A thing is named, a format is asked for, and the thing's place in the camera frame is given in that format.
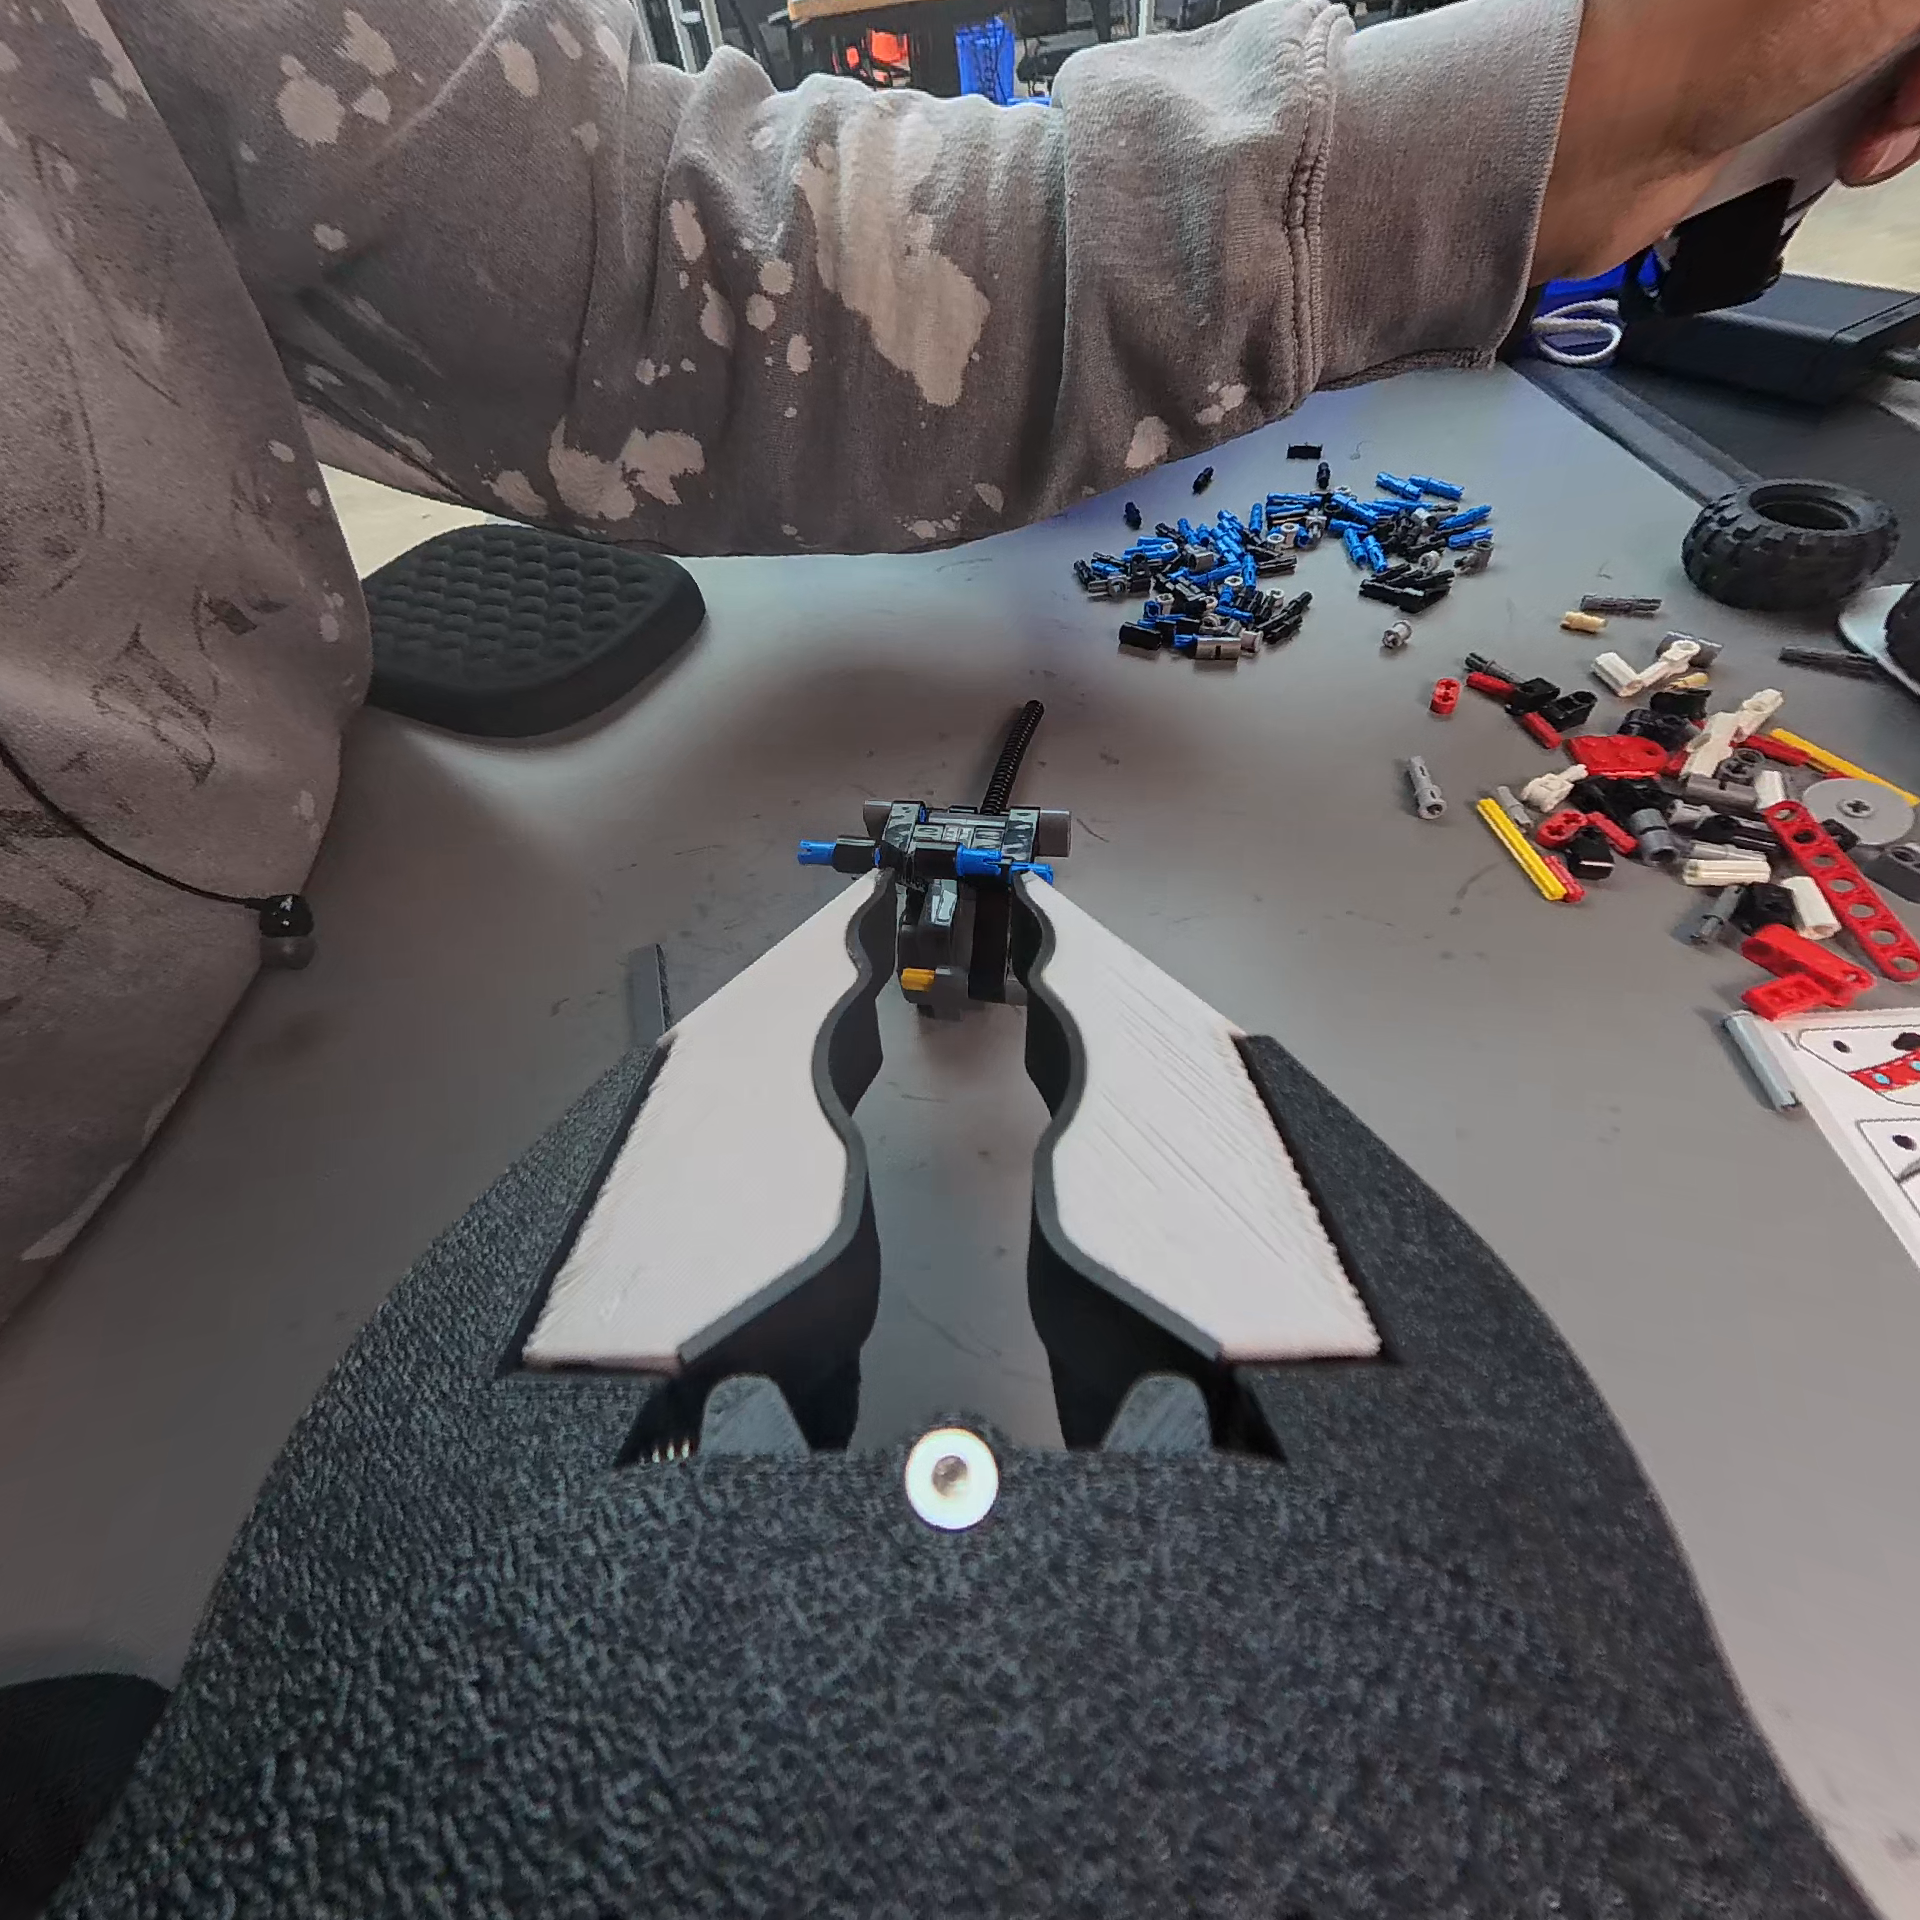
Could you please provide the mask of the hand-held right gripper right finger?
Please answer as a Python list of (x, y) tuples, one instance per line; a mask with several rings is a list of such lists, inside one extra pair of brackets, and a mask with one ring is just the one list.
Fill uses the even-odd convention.
[(1380, 1330), (1257, 1081), (1251, 1039), (1057, 886), (1018, 879), (1027, 1304), (1063, 1443), (1167, 1379), (1202, 1444), (1274, 1452), (1247, 1375), (1380, 1362)]

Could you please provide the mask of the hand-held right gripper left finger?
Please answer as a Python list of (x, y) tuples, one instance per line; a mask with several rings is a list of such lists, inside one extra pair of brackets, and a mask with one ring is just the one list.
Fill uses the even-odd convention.
[(852, 1439), (879, 1304), (871, 1159), (889, 879), (850, 881), (649, 1057), (524, 1330), (541, 1375), (663, 1384), (642, 1433), (697, 1431), (765, 1377), (804, 1443)]

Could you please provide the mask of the grey black toy brick assembly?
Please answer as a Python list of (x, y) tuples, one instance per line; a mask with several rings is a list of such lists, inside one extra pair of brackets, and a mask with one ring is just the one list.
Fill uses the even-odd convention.
[(866, 800), (857, 833), (797, 846), (802, 867), (894, 875), (897, 986), (922, 1017), (958, 1020), (1023, 1000), (1012, 887), (1018, 879), (1054, 881), (1073, 850), (1067, 807), (1018, 802), (1043, 719), (1037, 700), (1014, 711), (978, 802)]

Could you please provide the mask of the person's left forearm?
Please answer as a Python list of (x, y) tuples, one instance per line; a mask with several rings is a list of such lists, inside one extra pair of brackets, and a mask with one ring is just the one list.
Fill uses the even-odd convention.
[(444, 495), (894, 554), (1486, 367), (1579, 26), (1254, 4), (994, 105), (687, 75), (603, 4), (324, 7), (268, 52), (246, 211), (303, 398)]

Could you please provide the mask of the person's left hand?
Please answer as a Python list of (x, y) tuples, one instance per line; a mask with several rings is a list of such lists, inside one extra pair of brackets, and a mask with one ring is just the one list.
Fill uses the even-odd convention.
[(1916, 34), (1916, 3), (1587, 4), (1526, 279), (1587, 279), (1644, 251), (1742, 147)]

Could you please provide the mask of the black power adapter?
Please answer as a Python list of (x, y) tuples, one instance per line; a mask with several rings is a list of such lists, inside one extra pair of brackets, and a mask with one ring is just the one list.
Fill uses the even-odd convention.
[(1917, 292), (1786, 275), (1748, 305), (1670, 318), (1622, 305), (1617, 361), (1762, 398), (1831, 406), (1917, 377)]

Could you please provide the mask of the yellow toy axle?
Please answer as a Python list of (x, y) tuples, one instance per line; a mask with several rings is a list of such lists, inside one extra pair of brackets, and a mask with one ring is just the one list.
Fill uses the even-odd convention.
[(1476, 800), (1474, 812), (1541, 899), (1554, 905), (1583, 904), (1583, 886), (1554, 856), (1542, 854), (1494, 799)]

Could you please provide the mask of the pile of red white pieces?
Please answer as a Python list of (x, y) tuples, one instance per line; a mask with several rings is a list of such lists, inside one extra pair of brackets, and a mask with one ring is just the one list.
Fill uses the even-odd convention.
[(1426, 711), (1481, 706), (1523, 731), (1545, 767), (1481, 791), (1473, 817), (1494, 799), (1583, 904), (1627, 871), (1683, 887), (1684, 944), (1758, 971), (1739, 1011), (1783, 1025), (1873, 992), (1913, 1000), (1916, 791), (1781, 728), (1777, 689), (1716, 704), (1711, 663), (1707, 642), (1674, 636), (1644, 670), (1604, 654), (1593, 689), (1572, 689), (1465, 657)]

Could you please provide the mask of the grey toy tube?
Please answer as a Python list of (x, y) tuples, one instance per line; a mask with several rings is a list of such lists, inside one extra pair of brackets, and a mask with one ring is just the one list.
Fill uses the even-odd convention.
[(1718, 1030), (1764, 1102), (1777, 1114), (1798, 1114), (1804, 1102), (1796, 1095), (1787, 1071), (1779, 1066), (1767, 1046), (1764, 1023), (1756, 1015), (1737, 1012), (1722, 1020)]

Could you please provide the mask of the pile of blue black pins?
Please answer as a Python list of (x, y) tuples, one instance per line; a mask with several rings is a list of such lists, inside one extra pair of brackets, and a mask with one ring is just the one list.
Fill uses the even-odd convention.
[(1117, 648), (1236, 666), (1301, 639), (1314, 599), (1301, 564), (1335, 554), (1363, 603), (1389, 620), (1439, 608), (1457, 580), (1484, 571), (1494, 550), (1494, 507), (1429, 475), (1380, 471), (1371, 495), (1335, 487), (1263, 492), (1245, 512), (1148, 524), (1123, 510), (1132, 542), (1073, 562), (1091, 603), (1123, 608)]

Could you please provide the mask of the sticker sheet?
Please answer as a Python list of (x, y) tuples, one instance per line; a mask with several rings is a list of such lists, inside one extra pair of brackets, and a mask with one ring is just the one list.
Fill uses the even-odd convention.
[(1917, 1259), (1917, 1012), (1807, 1017), (1786, 1030), (1801, 1104), (1909, 1259)]

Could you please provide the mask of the dark rounded pad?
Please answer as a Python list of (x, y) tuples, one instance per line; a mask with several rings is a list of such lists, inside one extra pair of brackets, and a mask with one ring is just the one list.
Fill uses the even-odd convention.
[(127, 1784), (170, 1690), (85, 1672), (2, 1690), (2, 1915), (34, 1918)]

